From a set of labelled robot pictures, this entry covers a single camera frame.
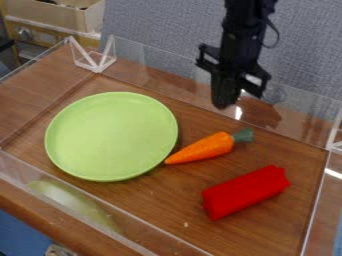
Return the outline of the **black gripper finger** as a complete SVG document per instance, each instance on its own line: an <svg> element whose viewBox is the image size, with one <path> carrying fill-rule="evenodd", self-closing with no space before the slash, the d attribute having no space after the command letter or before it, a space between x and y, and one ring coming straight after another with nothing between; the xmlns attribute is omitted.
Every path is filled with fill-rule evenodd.
<svg viewBox="0 0 342 256"><path fill-rule="evenodd" d="M218 109L225 109L237 103L241 95L241 81L237 77L224 74L212 76L212 100Z"/></svg>
<svg viewBox="0 0 342 256"><path fill-rule="evenodd" d="M256 75L245 73L242 75L242 88L244 90L257 98L264 96L267 90L268 82L272 77L269 75L258 77Z"/></svg>

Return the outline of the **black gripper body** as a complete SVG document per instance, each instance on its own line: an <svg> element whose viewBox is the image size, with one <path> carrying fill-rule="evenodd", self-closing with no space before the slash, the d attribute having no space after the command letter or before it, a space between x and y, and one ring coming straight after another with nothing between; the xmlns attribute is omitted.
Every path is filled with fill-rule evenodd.
<svg viewBox="0 0 342 256"><path fill-rule="evenodd" d="M225 32L220 47L208 44L200 45L197 66L206 70L212 76L224 74L237 77L241 81L242 91L242 75L245 73L258 77L271 76L258 64L261 47L257 36L240 37L230 32Z"/></svg>

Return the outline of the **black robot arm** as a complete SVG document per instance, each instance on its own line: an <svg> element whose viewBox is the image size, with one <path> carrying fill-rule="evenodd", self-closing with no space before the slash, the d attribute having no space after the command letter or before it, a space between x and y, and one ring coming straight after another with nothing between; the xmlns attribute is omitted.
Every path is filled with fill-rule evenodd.
<svg viewBox="0 0 342 256"><path fill-rule="evenodd" d="M233 105L241 92L261 98L272 79L258 64L267 28L280 31L269 19L279 0L225 0L226 16L222 22L221 46L200 45L197 66L212 74L212 100L218 109Z"/></svg>

